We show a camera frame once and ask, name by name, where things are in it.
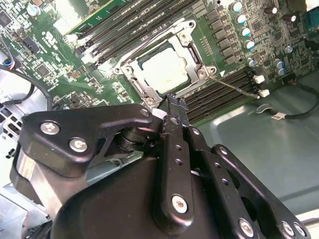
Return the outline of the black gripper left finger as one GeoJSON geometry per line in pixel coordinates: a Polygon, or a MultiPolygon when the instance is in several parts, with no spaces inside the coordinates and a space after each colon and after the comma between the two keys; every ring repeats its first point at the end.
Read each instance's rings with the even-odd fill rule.
{"type": "Polygon", "coordinates": [[[139,104],[30,114],[21,131],[21,174],[52,218],[73,195],[141,159],[182,166],[189,147],[178,101],[165,98],[163,117],[139,104]]]}

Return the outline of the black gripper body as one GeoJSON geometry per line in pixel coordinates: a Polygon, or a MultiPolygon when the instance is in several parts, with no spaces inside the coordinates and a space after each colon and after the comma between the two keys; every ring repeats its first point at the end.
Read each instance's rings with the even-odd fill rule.
{"type": "Polygon", "coordinates": [[[192,157],[144,158],[73,195],[48,239],[222,239],[192,157]]]}

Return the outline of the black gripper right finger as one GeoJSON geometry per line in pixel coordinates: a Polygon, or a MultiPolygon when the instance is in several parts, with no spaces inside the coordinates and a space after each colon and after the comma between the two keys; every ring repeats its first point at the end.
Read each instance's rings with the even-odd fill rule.
{"type": "Polygon", "coordinates": [[[191,167],[200,170],[223,239],[309,239],[305,225],[224,145],[209,147],[178,101],[191,167]]]}

